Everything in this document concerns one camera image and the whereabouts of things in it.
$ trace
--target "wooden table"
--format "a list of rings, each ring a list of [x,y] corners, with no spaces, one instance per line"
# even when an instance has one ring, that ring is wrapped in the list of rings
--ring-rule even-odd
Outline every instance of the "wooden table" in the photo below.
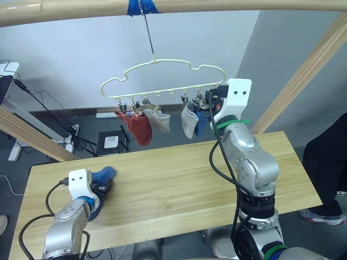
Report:
[[[284,132],[260,134],[258,139],[279,163],[276,189],[279,213],[319,205],[320,200]],[[18,244],[22,226],[35,216],[46,214],[47,192],[69,171],[80,168],[99,171],[110,165],[117,170],[104,208],[86,227],[91,234],[89,251],[230,224],[235,211],[235,188],[209,165],[213,143],[34,166],[9,259],[25,259]],[[227,172],[219,150],[214,161],[222,172]],[[50,204],[55,212],[68,202],[68,187],[59,187],[51,195]],[[24,242],[36,259],[42,257],[44,239],[52,222],[52,218],[40,219],[24,234]]]

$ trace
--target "floor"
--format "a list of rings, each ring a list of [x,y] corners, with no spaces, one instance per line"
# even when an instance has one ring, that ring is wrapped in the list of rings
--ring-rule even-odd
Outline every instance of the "floor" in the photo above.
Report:
[[[207,140],[215,140],[211,131],[206,129],[202,137],[194,136],[188,139],[182,130],[180,112],[170,112],[171,114],[171,133],[170,135],[162,134],[155,129],[153,130],[152,142],[146,146],[139,146],[135,140],[129,143],[130,152],[189,144]],[[96,142],[98,133],[101,131],[110,131],[119,129],[121,121],[119,119],[96,119],[95,116],[78,116],[73,118],[64,118],[64,122],[71,122],[80,125],[79,136]],[[57,132],[61,132],[59,125],[51,119],[42,119],[49,127]],[[54,163],[55,160],[47,157],[39,151],[33,151],[31,147],[24,149],[25,152],[20,154],[18,161],[8,162],[13,142],[6,136],[0,135],[0,163],[2,165],[0,175],[8,176],[13,189],[17,193],[23,193],[30,168],[32,165]],[[302,157],[303,147],[298,147],[296,152]],[[82,158],[92,157],[88,152],[75,152]],[[347,213],[347,197],[337,198]],[[20,209],[22,197],[13,195],[4,178],[0,178],[0,215],[5,214],[9,218],[8,228],[0,236],[0,259],[8,259],[12,236],[14,233],[18,212]],[[347,244],[347,224],[340,226],[328,226],[326,224],[312,224],[302,221],[296,212],[280,215],[280,224],[287,246],[302,246],[313,250],[319,254],[325,255],[332,259],[337,258],[346,250]],[[111,249],[112,259],[127,260],[131,259],[133,245],[121,246]],[[187,258],[211,257],[209,249],[204,244],[199,232],[182,234],[179,236],[168,237],[164,239],[163,259],[178,260]],[[111,259],[110,253],[105,250],[97,259]]]

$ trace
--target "white hanger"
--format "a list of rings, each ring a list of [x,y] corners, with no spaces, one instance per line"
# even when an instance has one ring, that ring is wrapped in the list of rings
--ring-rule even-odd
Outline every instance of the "white hanger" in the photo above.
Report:
[[[127,69],[126,71],[124,71],[124,78],[123,79],[119,79],[117,77],[113,77],[109,80],[106,80],[104,83],[101,84],[100,86],[100,91],[101,91],[101,94],[108,98],[108,99],[116,99],[118,101],[120,101],[120,98],[123,98],[123,97],[129,97],[129,98],[133,98],[134,96],[136,95],[147,95],[147,94],[151,94],[151,93],[156,93],[158,96],[160,95],[161,92],[169,92],[170,94],[173,94],[173,91],[174,90],[180,90],[180,89],[184,89],[185,91],[189,88],[201,88],[201,87],[205,87],[205,86],[211,86],[211,87],[215,87],[219,84],[222,84],[225,80],[226,80],[226,72],[218,67],[218,66],[214,66],[214,65],[207,65],[207,64],[202,64],[200,65],[198,68],[193,68],[191,66],[191,63],[189,61],[185,61],[185,60],[175,60],[175,59],[171,59],[171,58],[165,58],[165,59],[156,59],[156,56],[154,54],[154,50],[153,50],[153,45],[152,45],[152,40],[151,40],[151,35],[150,35],[150,32],[149,32],[149,28],[148,28],[148,23],[147,23],[147,18],[146,18],[146,15],[143,13],[143,9],[142,9],[142,4],[141,4],[141,0],[138,0],[139,1],[139,6],[140,6],[140,10],[141,10],[141,15],[144,16],[145,18],[145,23],[146,23],[146,27],[147,27],[147,33],[148,33],[148,37],[149,37],[149,41],[150,41],[150,45],[151,45],[151,50],[152,50],[152,54],[153,54],[153,60],[149,61],[149,62],[145,62],[145,63],[142,63],[142,64],[139,64],[139,65],[136,65],[134,67],[131,67],[129,69]],[[200,70],[201,68],[213,68],[213,69],[217,69],[219,70],[222,75],[223,75],[223,78],[221,81],[218,81],[218,82],[211,82],[211,83],[205,83],[205,84],[198,84],[198,85],[193,85],[193,86],[187,86],[187,87],[181,87],[181,88],[172,88],[172,89],[163,89],[163,90],[155,90],[155,91],[149,91],[149,92],[141,92],[141,93],[134,93],[134,94],[127,94],[127,95],[119,95],[119,96],[108,96],[105,94],[104,92],[104,86],[108,83],[110,83],[111,81],[114,81],[114,80],[117,80],[119,82],[124,82],[128,79],[128,73],[132,70],[135,70],[137,68],[140,68],[140,67],[143,67],[143,66],[147,66],[147,65],[151,65],[151,64],[158,64],[158,63],[161,63],[161,62],[180,62],[180,63],[185,63],[189,66],[189,69],[190,70]]]

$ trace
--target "black pants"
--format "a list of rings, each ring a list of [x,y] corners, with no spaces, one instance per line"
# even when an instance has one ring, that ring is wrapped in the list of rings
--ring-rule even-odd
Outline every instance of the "black pants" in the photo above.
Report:
[[[347,113],[306,145],[303,165],[323,203],[310,210],[323,216],[341,215],[335,196],[347,189]]]

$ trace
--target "green band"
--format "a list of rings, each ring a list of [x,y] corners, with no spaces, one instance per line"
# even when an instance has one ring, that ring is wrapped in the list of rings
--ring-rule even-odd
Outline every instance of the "green band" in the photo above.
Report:
[[[269,250],[267,250],[266,254],[264,255],[264,260],[269,260],[269,257],[277,252],[280,249],[286,249],[287,247],[285,245],[276,245],[273,248],[270,248]]]
[[[221,129],[221,128],[226,127],[226,126],[229,126],[229,125],[231,125],[231,124],[233,124],[233,123],[244,123],[244,124],[248,124],[248,123],[250,123],[250,122],[252,122],[251,119],[245,119],[245,120],[241,120],[241,121],[235,119],[235,120],[230,120],[230,121],[221,123],[221,124],[217,125],[216,127],[217,127],[217,129]]]

